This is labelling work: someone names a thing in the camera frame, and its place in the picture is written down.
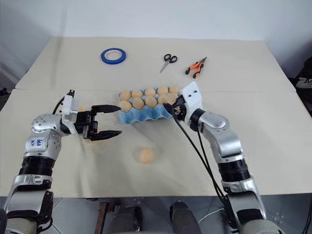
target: orange-handled pliers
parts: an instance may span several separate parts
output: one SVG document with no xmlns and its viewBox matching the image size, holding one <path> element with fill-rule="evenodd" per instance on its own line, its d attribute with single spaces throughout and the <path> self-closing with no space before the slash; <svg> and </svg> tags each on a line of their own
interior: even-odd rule
<svg viewBox="0 0 312 234">
<path fill-rule="evenodd" d="M 193 78 L 199 77 L 199 73 L 200 73 L 201 69 L 204 67 L 204 62 L 205 62 L 206 58 L 207 58 L 207 57 L 203 58 L 201 61 L 196 62 L 194 65 L 190 66 L 190 67 L 185 71 L 185 74 L 188 75 L 188 74 L 190 73 L 191 70 L 193 70 L 193 69 L 198 69 L 198 71 L 195 72 L 195 73 L 193 74 Z"/>
</svg>

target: blue tape roll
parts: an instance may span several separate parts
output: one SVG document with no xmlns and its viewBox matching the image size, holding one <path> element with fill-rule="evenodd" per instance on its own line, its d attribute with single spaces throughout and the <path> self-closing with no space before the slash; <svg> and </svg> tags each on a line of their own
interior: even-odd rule
<svg viewBox="0 0 312 234">
<path fill-rule="evenodd" d="M 105 56 L 111 52 L 121 53 L 120 58 L 118 58 L 116 60 L 107 59 Z M 104 50 L 103 53 L 101 54 L 102 61 L 107 63 L 107 64 L 119 64 L 121 62 L 124 62 L 126 57 L 127 57 L 126 52 L 122 49 L 119 49 L 119 48 L 110 48 L 110 49 Z"/>
</svg>

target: white table surface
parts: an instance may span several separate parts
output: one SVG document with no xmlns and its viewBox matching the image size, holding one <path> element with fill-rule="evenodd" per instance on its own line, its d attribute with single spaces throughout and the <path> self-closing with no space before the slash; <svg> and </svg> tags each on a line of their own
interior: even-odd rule
<svg viewBox="0 0 312 234">
<path fill-rule="evenodd" d="M 30 123 L 52 112 L 65 90 L 14 90 L 0 112 L 0 195 L 7 195 L 22 162 Z M 80 108 L 116 104 L 118 92 L 76 90 Z M 312 192 L 312 120 L 293 92 L 204 92 L 205 110 L 226 116 L 244 147 L 261 194 Z M 122 130 L 105 141 L 62 139 L 53 169 L 55 196 L 113 197 L 215 195 L 200 159 L 172 119 L 118 124 L 118 114 L 98 115 L 99 130 Z M 190 129 L 197 145 L 195 132 Z M 204 145 L 217 181 L 209 144 Z M 153 147 L 155 161 L 137 161 L 140 147 Z"/>
<path fill-rule="evenodd" d="M 100 54 L 119 47 L 127 59 L 107 65 Z M 159 73 L 167 53 L 178 56 Z M 207 56 L 200 78 L 205 110 L 224 115 L 237 132 L 260 193 L 310 193 L 312 120 L 262 41 L 142 38 L 53 38 L 0 112 L 0 195 L 7 195 L 22 162 L 30 123 L 76 90 L 80 107 L 116 104 L 123 89 L 183 86 L 188 66 Z M 172 119 L 120 125 L 99 115 L 99 130 L 122 130 L 105 141 L 62 140 L 52 189 L 56 196 L 215 195 L 200 159 Z M 196 141 L 196 134 L 187 130 Z M 204 141 L 216 179 L 220 176 Z M 151 165 L 137 161 L 153 147 Z"/>
<path fill-rule="evenodd" d="M 123 63 L 102 62 L 101 53 L 112 47 L 126 51 Z M 160 74 L 167 53 L 178 61 Z M 206 56 L 201 91 L 294 92 L 263 41 L 149 38 L 52 38 L 16 88 L 120 91 L 180 84 L 192 80 L 185 70 Z"/>
</svg>

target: black cable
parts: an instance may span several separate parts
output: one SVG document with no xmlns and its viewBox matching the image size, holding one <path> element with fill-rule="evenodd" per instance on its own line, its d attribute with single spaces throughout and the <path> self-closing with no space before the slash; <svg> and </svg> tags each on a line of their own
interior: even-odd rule
<svg viewBox="0 0 312 234">
<path fill-rule="evenodd" d="M 310 208 L 309 208 L 309 213 L 308 213 L 308 218 L 306 222 L 306 226 L 304 227 L 302 234 L 307 234 L 310 224 L 311 224 L 311 217 L 312 217 L 312 196 L 311 196 L 311 202 L 310 202 Z"/>
<path fill-rule="evenodd" d="M 52 224 L 53 224 L 53 219 L 51 217 L 50 224 L 46 228 L 38 227 L 37 234 L 48 230 L 52 226 Z"/>
<path fill-rule="evenodd" d="M 172 113 L 172 116 L 173 116 L 175 122 L 177 123 L 177 125 L 179 126 L 179 128 L 182 130 L 182 132 L 184 133 L 184 135 L 186 136 L 186 138 L 189 140 L 189 142 L 191 143 L 191 145 L 192 145 L 193 148 L 195 149 L 195 151 L 196 151 L 196 153 L 198 154 L 198 156 L 199 156 L 201 162 L 204 164 L 204 166 L 205 166 L 205 168 L 206 168 L 208 174 L 210 175 L 211 179 L 213 180 L 213 184 L 214 184 L 214 188 L 215 188 L 216 194 L 217 194 L 218 198 L 220 199 L 221 203 L 224 204 L 223 199 L 222 199 L 222 197 L 221 197 L 221 195 L 220 195 L 220 193 L 219 193 L 220 188 L 219 188 L 218 184 L 215 182 L 215 180 L 213 179 L 213 175 L 212 175 L 211 170 L 210 170 L 210 169 L 208 168 L 208 166 L 206 165 L 206 163 L 205 163 L 205 161 L 204 161 L 202 155 L 201 155 L 200 152 L 198 151 L 197 147 L 196 147 L 195 144 L 193 143 L 193 141 L 192 141 L 192 139 L 190 138 L 190 136 L 187 134 L 187 132 L 186 132 L 186 131 L 184 130 L 184 128 L 181 126 L 181 124 L 179 123 L 179 121 L 176 119 L 174 113 Z"/>
<path fill-rule="evenodd" d="M 203 154 L 204 154 L 204 157 L 205 157 L 205 160 L 206 160 L 206 163 L 207 163 L 207 167 L 208 167 L 209 171 L 211 172 L 210 177 L 211 177 L 211 179 L 213 180 L 214 188 L 215 188 L 216 190 L 217 190 L 217 189 L 219 190 L 221 196 L 224 196 L 222 190 L 220 189 L 220 187 L 218 186 L 217 182 L 215 181 L 215 177 L 214 177 L 214 174 L 213 174 L 213 172 L 212 172 L 212 170 L 211 170 L 211 167 L 210 167 L 210 165 L 209 165 L 209 162 L 208 162 L 208 159 L 207 159 L 207 156 L 206 156 L 206 152 L 205 152 L 205 148 L 204 148 L 203 142 L 202 142 L 202 140 L 201 140 L 201 136 L 200 136 L 200 132 L 199 132 L 199 131 L 197 131 L 197 135 L 198 135 L 198 138 L 199 138 L 201 150 L 203 151 Z"/>
<path fill-rule="evenodd" d="M 58 110 L 59 105 L 61 105 L 61 103 L 64 101 L 64 99 L 65 99 L 65 97 L 62 97 L 62 99 L 60 101 L 58 101 L 57 105 L 55 106 L 55 108 L 54 108 L 54 110 L 52 112 L 53 115 L 55 115 L 55 113 Z"/>
</svg>

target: blue egg carton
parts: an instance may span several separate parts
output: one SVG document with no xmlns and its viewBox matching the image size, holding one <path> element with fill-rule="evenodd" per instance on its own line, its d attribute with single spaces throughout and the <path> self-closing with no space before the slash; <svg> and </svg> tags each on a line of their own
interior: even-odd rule
<svg viewBox="0 0 312 234">
<path fill-rule="evenodd" d="M 159 94 L 155 94 L 154 97 L 158 101 Z M 143 95 L 142 99 L 145 102 L 146 96 Z M 159 118 L 171 118 L 172 115 L 165 109 L 161 104 L 157 104 L 154 108 L 145 105 L 142 110 L 137 110 L 136 108 L 131 108 L 129 112 L 119 111 L 120 123 L 130 124 L 133 122 L 144 122 L 146 120 L 157 120 Z"/>
</svg>

